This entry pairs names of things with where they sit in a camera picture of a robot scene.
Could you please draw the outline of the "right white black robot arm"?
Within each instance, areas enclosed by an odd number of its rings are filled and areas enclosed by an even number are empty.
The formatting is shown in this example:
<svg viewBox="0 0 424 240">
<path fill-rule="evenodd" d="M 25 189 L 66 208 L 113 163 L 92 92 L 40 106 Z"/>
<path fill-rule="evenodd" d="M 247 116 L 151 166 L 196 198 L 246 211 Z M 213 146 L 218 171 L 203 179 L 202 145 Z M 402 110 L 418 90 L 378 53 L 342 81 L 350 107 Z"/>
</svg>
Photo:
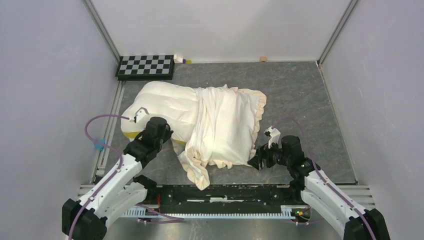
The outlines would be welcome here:
<svg viewBox="0 0 424 240">
<path fill-rule="evenodd" d="M 256 149 L 248 164 L 257 170 L 285 166 L 293 178 L 289 199 L 315 209 L 343 240 L 389 240 L 382 213 L 366 209 L 336 186 L 312 159 L 305 156 L 300 139 L 287 135 L 281 144 L 266 143 Z"/>
</svg>

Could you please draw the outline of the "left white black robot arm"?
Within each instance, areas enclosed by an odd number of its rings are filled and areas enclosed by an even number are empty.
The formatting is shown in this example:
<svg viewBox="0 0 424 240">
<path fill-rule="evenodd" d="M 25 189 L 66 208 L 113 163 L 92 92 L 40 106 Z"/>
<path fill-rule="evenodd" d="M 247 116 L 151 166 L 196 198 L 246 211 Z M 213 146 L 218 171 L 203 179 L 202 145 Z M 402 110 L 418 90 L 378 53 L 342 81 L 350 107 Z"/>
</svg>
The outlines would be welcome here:
<svg viewBox="0 0 424 240">
<path fill-rule="evenodd" d="M 162 117 L 151 117 L 144 129 L 118 152 L 117 164 L 78 200 L 68 199 L 62 206 L 61 230 L 70 240 L 102 240 L 108 228 L 138 203 L 153 203 L 157 190 L 132 182 L 161 151 L 173 131 Z"/>
</svg>

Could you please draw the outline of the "grey cream ruffled pillowcase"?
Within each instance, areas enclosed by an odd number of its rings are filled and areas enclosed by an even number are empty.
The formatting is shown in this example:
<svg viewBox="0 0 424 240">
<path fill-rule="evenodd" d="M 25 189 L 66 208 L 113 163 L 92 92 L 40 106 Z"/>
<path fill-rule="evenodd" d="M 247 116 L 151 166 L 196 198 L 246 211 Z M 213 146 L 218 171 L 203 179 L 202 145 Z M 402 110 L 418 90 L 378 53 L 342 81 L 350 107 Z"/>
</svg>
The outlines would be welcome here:
<svg viewBox="0 0 424 240">
<path fill-rule="evenodd" d="M 226 85 L 197 88 L 195 93 L 196 121 L 178 160 L 187 178 L 202 191 L 211 184 L 208 165 L 246 166 L 254 156 L 267 96 Z"/>
</svg>

